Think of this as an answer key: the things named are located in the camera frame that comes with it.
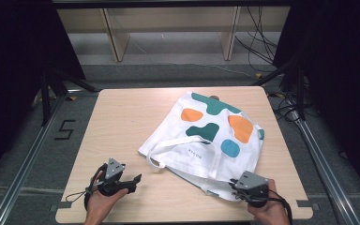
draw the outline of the blue blob print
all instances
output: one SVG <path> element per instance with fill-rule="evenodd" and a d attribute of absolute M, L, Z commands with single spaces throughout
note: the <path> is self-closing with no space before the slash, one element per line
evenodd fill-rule
<path fill-rule="evenodd" d="M 236 158 L 239 155 L 240 148 L 236 142 L 227 139 L 221 144 L 221 151 L 231 158 Z"/>

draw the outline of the black curtain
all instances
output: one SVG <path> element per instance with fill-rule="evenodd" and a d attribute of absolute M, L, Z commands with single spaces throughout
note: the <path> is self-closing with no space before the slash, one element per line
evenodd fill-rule
<path fill-rule="evenodd" d="M 47 67 L 84 79 L 52 3 L 0 0 L 0 157 L 30 112 Z"/>
<path fill-rule="evenodd" d="M 281 35 L 274 64 L 281 66 L 301 42 L 304 23 L 324 10 L 309 1 L 297 1 Z M 322 26 L 322 41 L 305 52 L 301 66 L 322 117 L 360 176 L 360 1 L 332 1 L 332 14 Z"/>

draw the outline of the gray carpet floor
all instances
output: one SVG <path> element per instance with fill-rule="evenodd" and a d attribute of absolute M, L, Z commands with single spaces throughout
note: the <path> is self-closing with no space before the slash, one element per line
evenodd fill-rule
<path fill-rule="evenodd" d="M 138 88 L 138 87 L 178 87 L 178 86 L 231 86 L 250 85 L 255 70 L 245 65 L 221 65 L 201 67 L 197 65 L 143 65 L 143 66 L 82 66 L 87 82 L 97 88 Z M 265 70 L 274 69 L 261 66 Z M 243 71 L 233 73 L 227 70 Z M 281 77 L 268 82 L 264 87 L 268 94 L 279 92 Z M 67 83 L 68 89 L 77 89 L 76 85 Z M 31 172 L 28 174 L 22 191 L 7 218 L 7 224 L 56 224 L 55 210 L 60 202 L 75 157 L 83 139 L 90 115 L 98 98 L 96 93 L 85 91 L 68 94 L 68 98 L 58 110 L 52 128 L 42 145 Z M 284 106 L 283 97 L 270 97 L 273 109 Z M 279 118 L 278 124 L 288 145 L 296 170 L 313 205 L 314 215 L 309 220 L 296 220 L 293 224 L 346 224 L 336 205 L 331 206 L 323 183 L 314 167 L 297 126 Z M 330 163 L 339 183 L 344 188 L 360 218 L 360 179 L 349 161 L 338 153 L 341 147 L 319 116 L 314 107 L 306 109 L 307 123 L 320 145 L 327 161 Z M 63 137 L 59 132 L 64 120 L 66 128 L 73 129 L 68 140 L 57 140 Z M 41 129 L 42 105 L 40 101 L 30 108 L 28 118 L 11 145 L 0 160 L 0 202 L 10 186 L 17 171 L 22 166 L 29 149 Z"/>

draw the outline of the wrist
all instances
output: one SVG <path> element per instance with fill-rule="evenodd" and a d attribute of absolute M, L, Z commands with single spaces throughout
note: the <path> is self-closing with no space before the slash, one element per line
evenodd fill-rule
<path fill-rule="evenodd" d="M 100 225 L 102 221 L 97 218 L 86 216 L 86 220 L 83 225 Z"/>

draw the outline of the teal blob print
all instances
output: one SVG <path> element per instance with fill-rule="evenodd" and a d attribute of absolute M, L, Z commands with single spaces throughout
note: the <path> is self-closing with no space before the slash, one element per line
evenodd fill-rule
<path fill-rule="evenodd" d="M 231 158 L 236 158 L 238 157 L 241 149 L 236 142 L 227 139 L 221 144 L 221 151 Z"/>
<path fill-rule="evenodd" d="M 205 97 L 197 93 L 191 93 L 194 100 L 203 102 L 206 104 L 206 112 L 211 115 L 218 115 L 222 110 L 227 109 L 233 113 L 240 113 L 241 111 L 236 109 L 234 106 L 228 105 L 222 101 L 213 99 L 211 97 Z"/>
<path fill-rule="evenodd" d="M 216 134 L 218 134 L 218 129 L 219 129 L 219 126 L 217 124 L 209 123 L 205 127 L 192 126 L 186 130 L 186 134 L 188 136 L 199 135 L 203 139 L 206 139 L 206 140 L 209 140 L 210 142 L 212 142 L 215 139 Z"/>

